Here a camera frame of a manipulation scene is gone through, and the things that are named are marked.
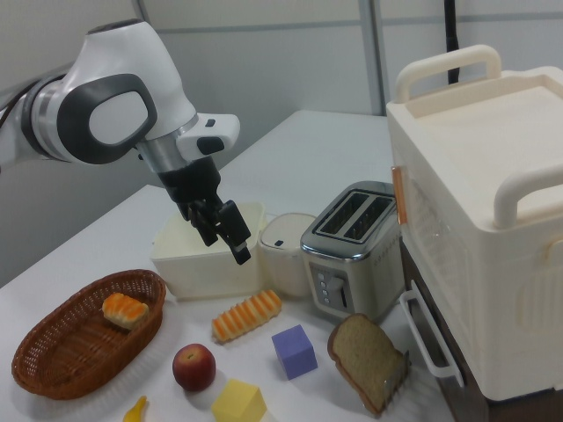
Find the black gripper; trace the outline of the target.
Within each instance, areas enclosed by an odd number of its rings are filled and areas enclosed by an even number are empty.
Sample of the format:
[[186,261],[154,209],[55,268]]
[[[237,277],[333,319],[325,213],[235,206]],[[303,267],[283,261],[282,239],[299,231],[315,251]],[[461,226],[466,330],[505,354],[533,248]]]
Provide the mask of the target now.
[[[200,158],[181,169],[159,172],[157,176],[172,201],[180,209],[188,207],[188,220],[198,231],[203,243],[206,246],[214,244],[218,239],[215,224],[205,207],[205,204],[222,204],[217,194],[221,176],[213,159]],[[216,217],[217,233],[229,246],[235,261],[243,265],[251,258],[246,242],[251,231],[237,204],[228,200],[217,211]]]

